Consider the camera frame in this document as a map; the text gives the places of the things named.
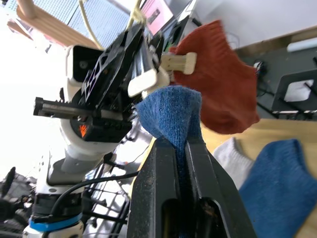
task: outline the pink screen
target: pink screen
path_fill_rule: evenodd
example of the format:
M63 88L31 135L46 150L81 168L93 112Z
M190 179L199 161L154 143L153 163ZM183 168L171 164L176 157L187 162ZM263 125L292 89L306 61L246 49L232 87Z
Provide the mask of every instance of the pink screen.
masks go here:
M148 19L148 28L153 35L173 17L164 0L147 0L141 11Z

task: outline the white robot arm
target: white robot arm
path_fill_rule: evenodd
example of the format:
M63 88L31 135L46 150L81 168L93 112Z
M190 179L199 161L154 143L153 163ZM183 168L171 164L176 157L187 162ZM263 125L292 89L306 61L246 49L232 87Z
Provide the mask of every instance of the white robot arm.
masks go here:
M104 52L71 47L61 100L35 99L34 115L60 118L65 143L60 158L48 153L41 162L25 238L82 236L84 188L70 189L81 184L85 174L114 151L130 131L133 105L142 99L141 92L169 84L167 73L159 67L161 50L159 56L156 51L162 49L161 36L153 47L149 45L144 26L136 24Z

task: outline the wooden table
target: wooden table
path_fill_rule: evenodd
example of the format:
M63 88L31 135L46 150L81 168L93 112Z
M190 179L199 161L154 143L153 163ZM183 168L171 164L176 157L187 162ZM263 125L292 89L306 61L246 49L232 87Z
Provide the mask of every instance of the wooden table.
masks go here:
M245 132L235 135L220 135L202 125L202 134L210 152L231 137L236 137L244 154L255 160L264 146L268 143L296 138L301 141L306 164L311 174L317 179L317 123L312 121L262 119ZM144 155L143 163L147 158L154 139ZM297 238L317 237L317 207L313 210L306 222L296 235Z

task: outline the red sweater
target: red sweater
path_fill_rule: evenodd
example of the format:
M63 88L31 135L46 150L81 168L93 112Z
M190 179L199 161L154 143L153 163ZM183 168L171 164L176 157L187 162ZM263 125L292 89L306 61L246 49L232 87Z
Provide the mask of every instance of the red sweater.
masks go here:
M257 78L226 41L221 21L203 25L170 51L177 55L197 53L193 74L174 72L176 84L201 92L201 120L221 134L240 133L259 121Z

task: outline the gray sock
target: gray sock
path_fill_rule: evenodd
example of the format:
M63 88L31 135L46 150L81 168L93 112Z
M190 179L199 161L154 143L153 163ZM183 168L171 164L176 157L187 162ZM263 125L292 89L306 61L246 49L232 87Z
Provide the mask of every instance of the gray sock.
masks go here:
M230 175L239 190L247 179L254 161L243 154L241 146L234 137L218 146L213 156Z

